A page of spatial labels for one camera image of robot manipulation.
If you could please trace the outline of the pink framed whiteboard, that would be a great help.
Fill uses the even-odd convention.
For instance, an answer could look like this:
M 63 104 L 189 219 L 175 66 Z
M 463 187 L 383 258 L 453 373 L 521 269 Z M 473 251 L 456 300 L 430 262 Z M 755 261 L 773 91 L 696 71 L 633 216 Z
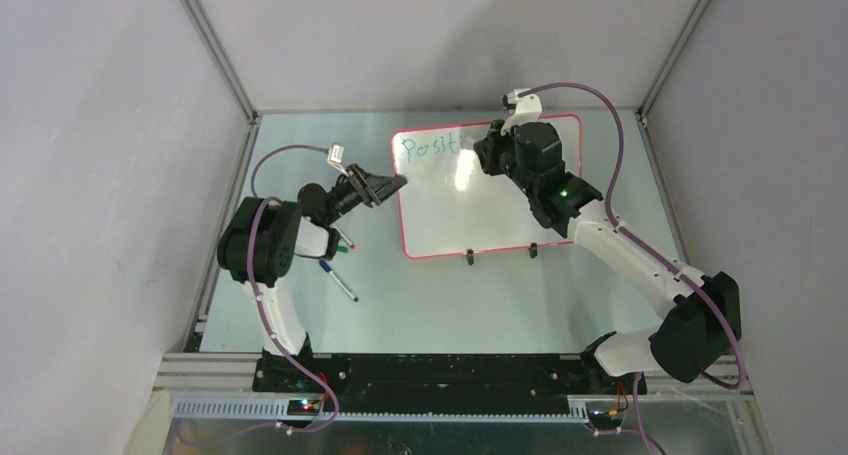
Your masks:
M 391 138 L 402 247 L 413 260 L 551 247 L 566 239 L 542 228 L 505 176 L 483 173 L 474 142 L 486 122 L 409 128 Z

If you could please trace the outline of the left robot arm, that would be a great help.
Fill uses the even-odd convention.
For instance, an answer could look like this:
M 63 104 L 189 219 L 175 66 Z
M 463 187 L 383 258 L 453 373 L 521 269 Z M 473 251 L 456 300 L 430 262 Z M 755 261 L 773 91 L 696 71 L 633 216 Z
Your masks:
M 217 263 L 247 290 L 264 331 L 264 350 L 289 354 L 277 377 L 292 391 L 304 391 L 316 378 L 315 363 L 299 354 L 308 332 L 280 280 L 297 258 L 331 261 L 344 242 L 337 222 L 357 207 L 377 207 L 408 183 L 404 175 L 377 175 L 351 164 L 326 189 L 303 186 L 295 200 L 248 196 L 230 219 L 217 244 Z

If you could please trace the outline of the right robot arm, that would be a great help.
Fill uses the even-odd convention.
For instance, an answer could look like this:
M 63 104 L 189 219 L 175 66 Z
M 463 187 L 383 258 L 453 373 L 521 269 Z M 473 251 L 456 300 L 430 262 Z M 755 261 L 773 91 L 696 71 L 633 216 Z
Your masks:
M 507 127 L 493 121 L 473 145 L 484 174 L 504 175 L 527 197 L 546 229 L 588 250 L 626 279 L 662 322 L 611 332 L 581 353 L 585 386 L 606 393 L 622 376 L 662 371 L 690 383 L 705 376 L 741 339 L 739 286 L 728 274 L 706 275 L 640 239 L 600 191 L 565 168 L 558 132 L 547 122 Z

